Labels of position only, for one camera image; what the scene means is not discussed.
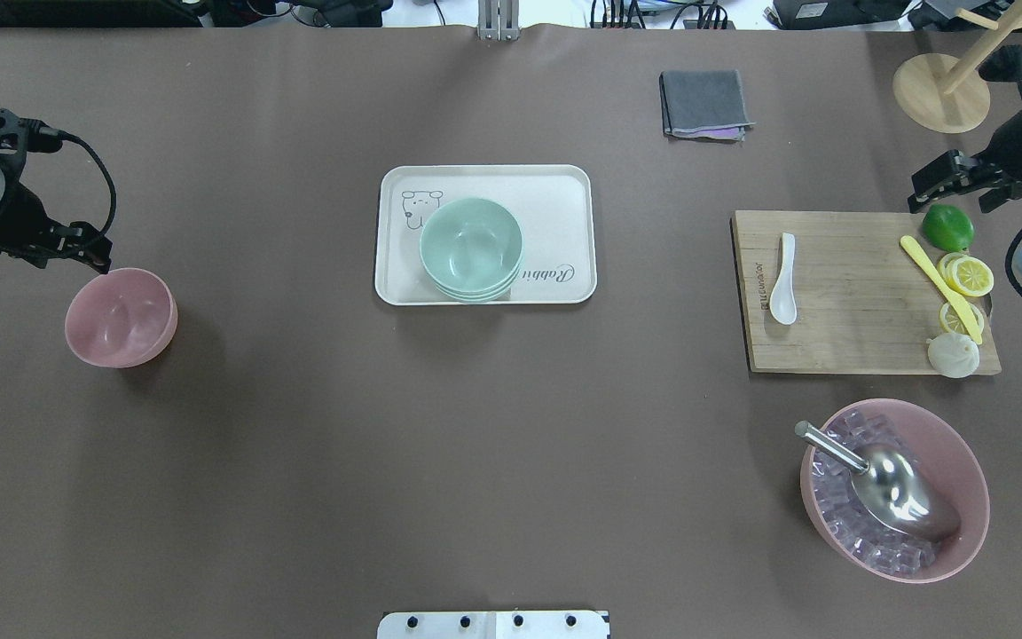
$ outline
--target yellow plastic knife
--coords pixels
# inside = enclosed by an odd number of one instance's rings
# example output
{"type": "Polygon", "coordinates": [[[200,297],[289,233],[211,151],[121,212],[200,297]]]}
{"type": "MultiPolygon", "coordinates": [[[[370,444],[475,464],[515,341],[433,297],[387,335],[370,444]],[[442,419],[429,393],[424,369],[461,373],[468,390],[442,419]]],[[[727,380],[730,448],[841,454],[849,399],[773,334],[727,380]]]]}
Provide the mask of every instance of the yellow plastic knife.
{"type": "Polygon", "coordinates": [[[977,316],[972,314],[972,305],[969,304],[969,300],[965,300],[965,295],[954,291],[953,288],[945,284],[944,279],[941,279],[940,272],[937,272],[937,268],[933,266],[932,260],[929,259],[928,255],[925,255],[924,247],[913,237],[913,235],[901,235],[901,247],[904,252],[910,254],[910,258],[913,259],[917,266],[921,267],[922,271],[925,271],[925,275],[929,275],[929,279],[932,279],[933,284],[937,284],[937,290],[940,294],[944,295],[945,300],[948,300],[949,306],[953,307],[953,311],[957,312],[957,316],[961,318],[961,323],[965,324],[965,330],[969,331],[969,336],[977,344],[985,344],[985,338],[983,338],[983,330],[980,324],[977,324],[977,316]]]}

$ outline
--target white bracket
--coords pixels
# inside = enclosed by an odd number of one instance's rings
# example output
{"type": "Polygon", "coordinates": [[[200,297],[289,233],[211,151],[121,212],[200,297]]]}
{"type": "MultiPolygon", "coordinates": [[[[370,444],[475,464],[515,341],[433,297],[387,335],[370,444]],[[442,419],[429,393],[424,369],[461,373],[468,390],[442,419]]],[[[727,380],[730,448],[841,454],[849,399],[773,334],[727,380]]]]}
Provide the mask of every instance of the white bracket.
{"type": "Polygon", "coordinates": [[[609,639],[609,613],[600,610],[501,610],[390,613],[377,639],[609,639]]]}
{"type": "Polygon", "coordinates": [[[479,0],[479,40],[519,40],[519,0],[479,0]]]}

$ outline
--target wooden base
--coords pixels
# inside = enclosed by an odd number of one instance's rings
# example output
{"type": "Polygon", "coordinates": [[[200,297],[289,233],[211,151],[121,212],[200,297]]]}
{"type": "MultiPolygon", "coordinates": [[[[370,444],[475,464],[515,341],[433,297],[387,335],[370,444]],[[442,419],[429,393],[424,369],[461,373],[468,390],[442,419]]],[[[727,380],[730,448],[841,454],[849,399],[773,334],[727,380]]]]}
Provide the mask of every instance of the wooden base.
{"type": "Polygon", "coordinates": [[[985,121],[990,102],[988,84],[976,73],[948,96],[941,96],[938,84],[957,61],[944,53],[925,53],[910,57],[893,74],[893,97],[918,125],[939,133],[965,133],[985,121]]]}

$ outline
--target green fruit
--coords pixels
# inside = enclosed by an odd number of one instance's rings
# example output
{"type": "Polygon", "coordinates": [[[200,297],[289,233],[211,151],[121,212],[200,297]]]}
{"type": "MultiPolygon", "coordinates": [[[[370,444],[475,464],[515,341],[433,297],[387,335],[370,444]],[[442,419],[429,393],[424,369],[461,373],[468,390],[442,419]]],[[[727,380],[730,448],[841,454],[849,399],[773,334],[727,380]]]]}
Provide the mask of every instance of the green fruit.
{"type": "Polygon", "coordinates": [[[921,233],[940,250],[964,253],[977,232],[965,212],[955,206],[932,206],[921,222],[921,233]]]}

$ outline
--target pink bowl with ice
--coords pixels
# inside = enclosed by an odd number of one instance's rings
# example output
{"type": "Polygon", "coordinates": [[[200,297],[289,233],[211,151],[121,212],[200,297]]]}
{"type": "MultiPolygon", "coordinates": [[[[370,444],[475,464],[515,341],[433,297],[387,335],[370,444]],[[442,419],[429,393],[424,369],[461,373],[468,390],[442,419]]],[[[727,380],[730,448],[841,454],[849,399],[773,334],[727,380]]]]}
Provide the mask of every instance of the pink bowl with ice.
{"type": "Polygon", "coordinates": [[[815,448],[808,446],[803,455],[803,465],[799,472],[799,486],[803,491],[803,505],[816,530],[823,536],[840,555],[854,562],[878,577],[902,583],[932,583],[948,579],[965,569],[966,565],[976,557],[988,534],[988,521],[991,517],[991,507],[988,499],[988,485],[985,473],[980,469],[977,457],[969,445],[965,444],[960,433],[953,426],[944,423],[929,410],[900,400],[864,400],[851,404],[838,413],[834,413],[827,424],[834,423],[840,416],[850,410],[861,410],[864,415],[884,415],[892,421],[893,429],[904,445],[918,458],[918,467],[925,478],[937,493],[948,499],[961,513],[961,530],[944,542],[941,542],[937,558],[929,566],[922,567],[917,574],[901,577],[886,575],[860,561],[854,555],[847,553],[841,543],[827,529],[823,513],[819,512],[816,503],[815,489],[811,486],[811,458],[815,448]]]}
{"type": "Polygon", "coordinates": [[[142,268],[119,268],[82,287],[65,313],[65,344],[95,367],[137,367],[171,343],[176,299],[142,268]]]}

